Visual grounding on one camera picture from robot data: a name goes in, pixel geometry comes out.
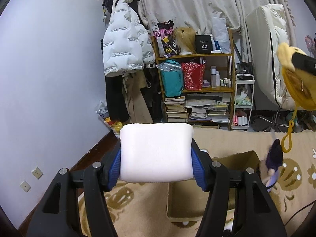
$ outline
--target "black box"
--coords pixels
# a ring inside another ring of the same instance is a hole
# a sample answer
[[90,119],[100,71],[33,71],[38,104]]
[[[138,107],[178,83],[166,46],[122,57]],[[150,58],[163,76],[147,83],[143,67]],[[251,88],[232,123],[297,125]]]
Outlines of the black box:
[[211,35],[195,36],[195,48],[198,54],[211,53],[213,50]]

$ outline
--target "wooden floor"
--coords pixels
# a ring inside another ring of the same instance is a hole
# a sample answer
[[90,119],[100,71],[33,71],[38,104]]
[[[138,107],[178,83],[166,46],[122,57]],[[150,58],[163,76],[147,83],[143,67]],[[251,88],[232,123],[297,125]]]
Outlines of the wooden floor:
[[[103,137],[83,158],[81,158],[75,166],[73,166],[70,171],[82,170],[90,166],[96,161],[100,161],[103,155],[111,151],[115,144],[117,143],[117,138],[113,131],[110,131],[105,137]],[[78,190],[78,196],[82,194],[83,189]],[[21,226],[19,227],[19,232],[22,236],[26,236],[28,226],[31,222],[32,215],[34,214],[36,207],[31,211],[31,213],[26,217]]]

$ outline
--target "teal bag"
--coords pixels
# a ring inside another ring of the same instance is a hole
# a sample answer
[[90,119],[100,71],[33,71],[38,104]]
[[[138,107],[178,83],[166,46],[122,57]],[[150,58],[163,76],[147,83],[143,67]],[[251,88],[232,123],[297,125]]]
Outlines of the teal bag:
[[180,96],[184,86],[181,65],[176,61],[167,60],[166,62],[175,64],[175,67],[169,71],[160,69],[165,95],[166,97]]

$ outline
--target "white curtain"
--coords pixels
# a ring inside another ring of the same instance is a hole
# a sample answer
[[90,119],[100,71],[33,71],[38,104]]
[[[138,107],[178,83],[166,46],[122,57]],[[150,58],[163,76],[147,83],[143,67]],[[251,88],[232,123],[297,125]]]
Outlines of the white curtain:
[[150,28],[172,20],[175,27],[190,26],[199,34],[212,32],[212,15],[219,11],[227,26],[240,28],[235,0],[141,0]]
[[198,34],[212,32],[212,16],[216,12],[226,19],[227,27],[240,31],[243,61],[251,61],[245,17],[259,5],[282,4],[287,20],[290,44],[296,45],[294,26],[284,0],[141,0],[150,29],[158,22],[172,20],[175,27],[190,26]]
[[287,22],[287,33],[290,40],[290,45],[295,46],[296,45],[296,37],[294,32],[294,26],[291,20],[291,16],[288,10],[288,7],[284,0],[235,0],[240,16],[240,22],[241,22],[241,36],[242,36],[242,46],[241,46],[241,57],[243,61],[251,61],[251,52],[250,52],[250,44],[248,39],[248,30],[245,23],[245,17],[251,13],[255,8],[257,8],[260,5],[266,5],[266,4],[282,4],[284,7],[284,12],[286,16],[286,22]]

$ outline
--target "white bottle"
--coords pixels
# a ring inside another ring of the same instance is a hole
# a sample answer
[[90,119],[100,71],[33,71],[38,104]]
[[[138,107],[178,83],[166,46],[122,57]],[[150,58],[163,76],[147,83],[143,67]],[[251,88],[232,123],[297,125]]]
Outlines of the white bottle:
[[216,88],[216,69],[211,69],[211,85]]
[[215,51],[216,50],[215,41],[212,34],[211,34],[211,41],[212,41],[212,51]]
[[216,71],[216,86],[220,86],[220,78],[219,78],[219,71]]

